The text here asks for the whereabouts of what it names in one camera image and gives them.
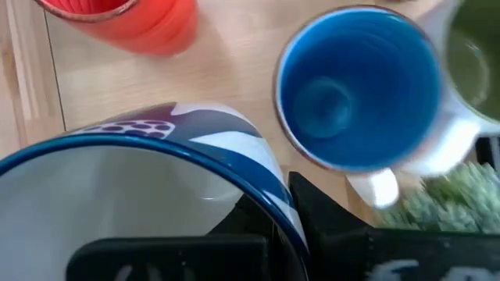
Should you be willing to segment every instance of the blue and white bowl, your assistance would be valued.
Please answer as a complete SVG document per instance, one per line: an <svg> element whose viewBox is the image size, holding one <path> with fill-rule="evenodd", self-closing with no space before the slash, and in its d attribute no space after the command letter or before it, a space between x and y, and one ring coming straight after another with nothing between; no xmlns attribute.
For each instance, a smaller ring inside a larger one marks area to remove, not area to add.
<svg viewBox="0 0 500 281"><path fill-rule="evenodd" d="M71 255L110 237L207 234L245 194L275 222L307 279L309 252L280 167L223 105L169 103L0 161L0 276L63 281Z"/></svg>

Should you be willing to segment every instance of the light wood surface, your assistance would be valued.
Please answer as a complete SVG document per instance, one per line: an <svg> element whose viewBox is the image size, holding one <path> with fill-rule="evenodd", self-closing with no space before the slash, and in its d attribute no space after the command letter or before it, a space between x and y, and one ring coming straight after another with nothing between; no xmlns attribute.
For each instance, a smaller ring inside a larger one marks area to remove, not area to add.
<svg viewBox="0 0 500 281"><path fill-rule="evenodd" d="M0 0L0 157L64 131L45 14Z"/></svg>
<svg viewBox="0 0 500 281"><path fill-rule="evenodd" d="M439 1L392 2L390 8L415 19ZM198 39L171 59L116 50L47 15L61 112L43 13L31 0L0 0L0 154L62 132L63 115L66 128L72 130L168 101L218 101L256 124L284 172L299 171L367 219L370 212L340 173L324 171L292 149L273 113L271 85L281 49L305 21L342 5L384 3L198 0L198 4Z"/></svg>

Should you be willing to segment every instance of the green plant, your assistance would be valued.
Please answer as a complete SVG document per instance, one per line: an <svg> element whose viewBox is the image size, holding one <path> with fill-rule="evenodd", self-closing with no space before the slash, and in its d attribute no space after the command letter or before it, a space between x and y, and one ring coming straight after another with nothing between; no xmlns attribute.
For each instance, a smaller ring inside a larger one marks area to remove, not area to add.
<svg viewBox="0 0 500 281"><path fill-rule="evenodd" d="M423 186L378 211L378 226L500 233L500 179L489 165L462 164L446 176L423 180Z"/></svg>

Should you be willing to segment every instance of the red cup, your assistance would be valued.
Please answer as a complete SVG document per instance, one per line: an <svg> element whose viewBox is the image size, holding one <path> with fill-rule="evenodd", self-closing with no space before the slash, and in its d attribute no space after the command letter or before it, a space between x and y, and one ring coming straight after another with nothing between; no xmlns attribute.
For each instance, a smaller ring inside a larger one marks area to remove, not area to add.
<svg viewBox="0 0 500 281"><path fill-rule="evenodd" d="M86 34L130 52L173 55L196 34L195 0L36 1Z"/></svg>

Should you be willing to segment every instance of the ceramic mug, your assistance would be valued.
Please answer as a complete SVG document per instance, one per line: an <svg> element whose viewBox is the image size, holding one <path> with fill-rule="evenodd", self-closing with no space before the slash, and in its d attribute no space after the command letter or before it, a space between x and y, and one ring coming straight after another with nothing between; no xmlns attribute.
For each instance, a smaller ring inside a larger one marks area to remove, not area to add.
<svg viewBox="0 0 500 281"><path fill-rule="evenodd" d="M35 0L86 34L123 50L175 55L195 39L195 0Z"/></svg>
<svg viewBox="0 0 500 281"><path fill-rule="evenodd" d="M347 173L361 198L398 198L391 167L426 138L438 115L439 61L404 16L370 5L326 12L283 50L274 104L289 141L306 158Z"/></svg>
<svg viewBox="0 0 500 281"><path fill-rule="evenodd" d="M446 99L433 132L405 171L441 175L470 153L479 136L500 133L498 10L495 1L445 0L419 20L440 52Z"/></svg>
<svg viewBox="0 0 500 281"><path fill-rule="evenodd" d="M35 144L0 161L0 187L3 279L62 281L73 252L102 238L206 235L244 195L277 225L295 277L308 279L279 165L226 106L159 105Z"/></svg>

